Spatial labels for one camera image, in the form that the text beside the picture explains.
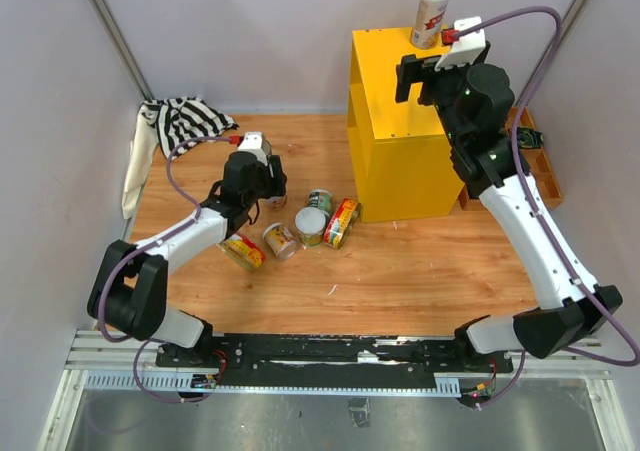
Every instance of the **white bottle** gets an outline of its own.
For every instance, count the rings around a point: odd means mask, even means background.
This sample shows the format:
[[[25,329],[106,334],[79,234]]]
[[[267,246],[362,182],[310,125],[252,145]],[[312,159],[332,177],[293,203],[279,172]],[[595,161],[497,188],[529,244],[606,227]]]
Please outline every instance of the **white bottle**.
[[[436,45],[448,3],[449,0],[420,0],[416,24],[411,30],[411,44],[420,49]]]

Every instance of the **white container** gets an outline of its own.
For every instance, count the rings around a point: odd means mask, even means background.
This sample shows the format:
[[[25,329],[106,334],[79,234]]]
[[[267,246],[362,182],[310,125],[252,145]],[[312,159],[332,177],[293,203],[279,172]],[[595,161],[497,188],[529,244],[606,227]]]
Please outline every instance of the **white container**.
[[[273,254],[278,259],[289,259],[298,249],[298,242],[282,223],[273,223],[262,233]]]
[[[436,45],[448,3],[449,0],[420,0],[416,24],[411,30],[411,44],[420,49]]]
[[[318,246],[321,244],[326,227],[327,218],[318,208],[302,208],[296,214],[296,228],[298,228],[300,241],[305,246]]]

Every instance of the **cylindrical container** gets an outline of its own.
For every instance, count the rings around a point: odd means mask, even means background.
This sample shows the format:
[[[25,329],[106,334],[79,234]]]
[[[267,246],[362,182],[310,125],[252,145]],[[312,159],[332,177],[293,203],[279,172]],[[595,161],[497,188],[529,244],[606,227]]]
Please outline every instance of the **cylindrical container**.
[[[327,218],[318,208],[310,206],[302,208],[296,214],[296,228],[298,236],[305,246],[317,246],[322,243]]]
[[[331,193],[326,189],[314,189],[309,193],[307,207],[318,208],[329,219],[331,217]]]
[[[324,242],[333,248],[340,249],[358,216],[360,216],[360,203],[354,199],[343,199],[324,232]]]
[[[284,196],[274,196],[273,198],[267,199],[267,204],[275,209],[284,208],[285,204],[287,204],[287,195]]]
[[[234,234],[218,244],[218,247],[250,273],[262,266],[267,259],[262,250],[242,234]]]
[[[274,223],[265,229],[262,239],[267,242],[278,259],[288,259],[298,249],[298,242],[282,223]]]
[[[411,30],[411,44],[420,49],[436,45],[448,3],[449,0],[420,0],[416,24]]]

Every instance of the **can label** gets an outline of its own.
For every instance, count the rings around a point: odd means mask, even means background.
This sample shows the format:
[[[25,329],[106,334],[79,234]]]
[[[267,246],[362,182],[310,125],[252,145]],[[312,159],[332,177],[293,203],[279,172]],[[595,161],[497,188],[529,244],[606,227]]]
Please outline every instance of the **can label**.
[[[267,257],[252,241],[241,234],[234,234],[224,243],[232,251],[243,256],[250,261],[256,268],[265,262]]]
[[[276,251],[285,244],[294,241],[295,238],[293,237],[293,234],[291,234],[291,232],[284,226],[274,226],[269,231],[267,231],[265,240],[267,241],[267,243],[269,243],[269,246],[271,246],[273,250]]]
[[[360,203],[353,199],[345,198],[338,206],[335,214],[324,233],[324,242],[334,248],[340,248],[351,226],[358,218]]]
[[[318,208],[327,218],[331,217],[331,193],[316,189],[309,193],[307,206],[310,208]]]
[[[302,244],[304,244],[309,248],[312,248],[313,246],[318,246],[320,243],[322,243],[323,235],[324,235],[323,232],[320,232],[317,234],[304,234],[298,231],[298,238],[300,238],[300,241],[302,241]]]
[[[420,1],[416,23],[411,33],[411,43],[414,46],[427,49],[438,43],[438,31],[440,31],[446,9],[447,1]]]

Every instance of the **red connector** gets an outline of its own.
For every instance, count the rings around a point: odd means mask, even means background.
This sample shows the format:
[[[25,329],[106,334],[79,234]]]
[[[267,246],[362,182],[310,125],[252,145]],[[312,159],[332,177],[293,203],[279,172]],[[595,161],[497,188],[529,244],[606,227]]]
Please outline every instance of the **red connector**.
[[[234,144],[236,146],[240,146],[240,143],[244,139],[244,136],[229,136],[229,144]]]
[[[442,44],[444,46],[451,46],[453,43],[458,41],[460,38],[456,38],[453,35],[458,32],[457,29],[443,29],[442,30]]]

